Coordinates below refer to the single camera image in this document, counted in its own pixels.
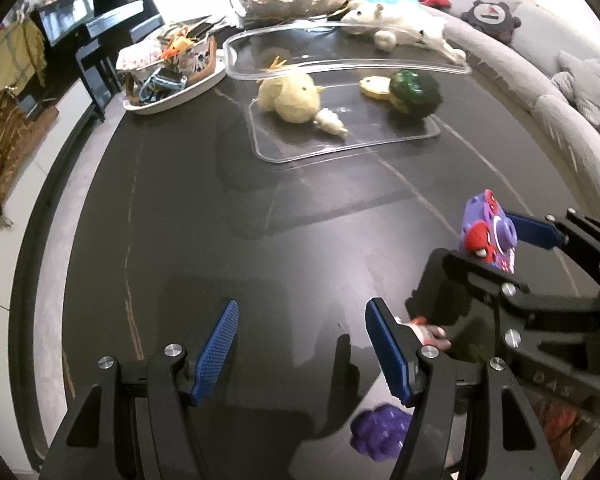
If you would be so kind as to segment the small pink crab toy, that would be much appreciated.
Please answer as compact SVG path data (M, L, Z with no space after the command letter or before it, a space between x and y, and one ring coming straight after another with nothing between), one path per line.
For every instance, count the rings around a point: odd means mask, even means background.
M446 336L445 330L437 325L430 324L423 316L416 316L406 323L423 346L433 346L440 351L446 351L452 344Z

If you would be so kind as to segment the purple spiderman toy camera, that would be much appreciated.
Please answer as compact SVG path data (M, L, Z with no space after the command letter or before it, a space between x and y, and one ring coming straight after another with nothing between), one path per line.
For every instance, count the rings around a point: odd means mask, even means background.
M486 188L467 201L460 230L461 252L514 273L517 245L514 222L506 216L491 190Z

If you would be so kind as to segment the purple grape toy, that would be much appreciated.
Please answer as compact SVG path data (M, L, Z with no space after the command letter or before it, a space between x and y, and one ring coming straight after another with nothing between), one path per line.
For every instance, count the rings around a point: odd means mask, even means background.
M359 412L352 420L350 445L375 462L396 460L410 429L412 415L392 404Z

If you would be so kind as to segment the mooncake cookie keychain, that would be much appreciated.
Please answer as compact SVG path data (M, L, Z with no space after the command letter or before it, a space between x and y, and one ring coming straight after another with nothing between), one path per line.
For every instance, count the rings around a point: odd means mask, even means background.
M358 86L364 96L378 101L388 101L390 99L390 81L389 77L367 76L358 82Z

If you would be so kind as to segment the yellow plush chick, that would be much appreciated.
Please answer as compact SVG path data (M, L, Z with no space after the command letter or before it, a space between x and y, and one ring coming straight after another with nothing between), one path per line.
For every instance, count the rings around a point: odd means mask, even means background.
M262 112L275 113L284 122L305 124L321 110L321 92L310 74L292 70L286 76L260 81L257 106Z

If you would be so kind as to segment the white tray with clutter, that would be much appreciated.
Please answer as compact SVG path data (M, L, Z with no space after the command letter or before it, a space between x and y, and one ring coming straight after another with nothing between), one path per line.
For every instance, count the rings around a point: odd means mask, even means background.
M120 50L123 108L153 115L182 105L212 89L225 76L224 52L211 18L162 25Z

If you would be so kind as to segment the grey star cushion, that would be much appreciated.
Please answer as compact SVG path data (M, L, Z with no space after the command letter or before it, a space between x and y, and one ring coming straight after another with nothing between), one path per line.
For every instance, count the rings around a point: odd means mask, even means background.
M600 61L580 60L559 51L559 72L550 80L567 101L594 127L600 126Z

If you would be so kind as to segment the grey curved sofa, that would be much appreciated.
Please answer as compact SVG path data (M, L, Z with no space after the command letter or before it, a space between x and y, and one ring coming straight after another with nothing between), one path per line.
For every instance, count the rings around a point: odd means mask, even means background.
M452 39L470 62L527 111L540 142L577 200L600 218L600 123L568 101L556 76L570 73L562 59L600 64L600 20L584 0L481 0L505 3L521 21L509 44L478 32L460 18L477 0L450 0L442 9Z

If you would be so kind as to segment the dark gear shaped cushion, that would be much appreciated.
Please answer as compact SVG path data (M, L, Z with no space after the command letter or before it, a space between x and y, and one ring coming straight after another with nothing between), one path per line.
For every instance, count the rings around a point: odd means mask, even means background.
M521 19L512 13L505 2L476 0L468 11L460 14L460 18L502 44L510 44L514 32L521 26Z

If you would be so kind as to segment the white plush sheep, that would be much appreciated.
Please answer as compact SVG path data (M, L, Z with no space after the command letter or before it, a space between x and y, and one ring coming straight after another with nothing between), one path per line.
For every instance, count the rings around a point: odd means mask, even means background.
M412 46L438 52L452 64L466 62L466 53L445 38L444 21L419 3L372 3L355 0L341 19L352 35L372 34L378 50Z

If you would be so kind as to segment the clear plastic bin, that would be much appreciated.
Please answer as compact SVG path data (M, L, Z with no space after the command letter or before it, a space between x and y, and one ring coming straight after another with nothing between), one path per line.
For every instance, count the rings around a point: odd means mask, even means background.
M226 76L237 81L251 144L260 159L288 164L332 153L400 142L433 139L441 133L437 117L398 117L388 104L364 96L358 82L366 76L391 76L399 70L439 77L468 76L468 64L454 65L434 51L400 46L391 53L375 47L372 35L353 35L337 22L293 22L251 29L224 42ZM337 114L347 135L340 139L314 122L284 122L275 112L261 110L257 91L270 81L274 60L284 60L282 76L302 70L323 89L322 107Z

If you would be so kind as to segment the brown patterned throw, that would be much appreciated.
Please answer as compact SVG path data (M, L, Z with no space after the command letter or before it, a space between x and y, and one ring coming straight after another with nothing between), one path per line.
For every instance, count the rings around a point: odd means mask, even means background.
M0 92L0 223L5 221L4 203L18 172L40 146L58 115L59 110L51 106L35 120L29 119L9 91Z

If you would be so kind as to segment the black piano bench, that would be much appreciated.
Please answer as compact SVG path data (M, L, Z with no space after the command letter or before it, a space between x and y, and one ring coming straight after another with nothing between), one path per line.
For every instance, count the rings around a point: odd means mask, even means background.
M86 43L76 50L76 64L88 95L100 120L106 107L122 91L122 77L116 70L118 53L145 39L164 24L160 14L142 18L140 14L122 18L118 13L102 14L86 25Z

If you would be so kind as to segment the black piano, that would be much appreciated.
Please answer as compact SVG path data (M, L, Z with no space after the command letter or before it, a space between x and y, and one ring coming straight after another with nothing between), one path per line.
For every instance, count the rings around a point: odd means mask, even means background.
M143 0L56 0L37 4L31 18L43 33L46 60L55 64L94 40L115 55L132 44L131 29L144 13Z

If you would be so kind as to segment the yellow plaid blanket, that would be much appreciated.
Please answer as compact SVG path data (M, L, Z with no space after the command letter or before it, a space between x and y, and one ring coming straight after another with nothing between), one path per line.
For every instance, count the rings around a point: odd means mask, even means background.
M34 21L26 18L12 22L0 30L0 93L14 88L15 96L36 77L45 86L45 44Z

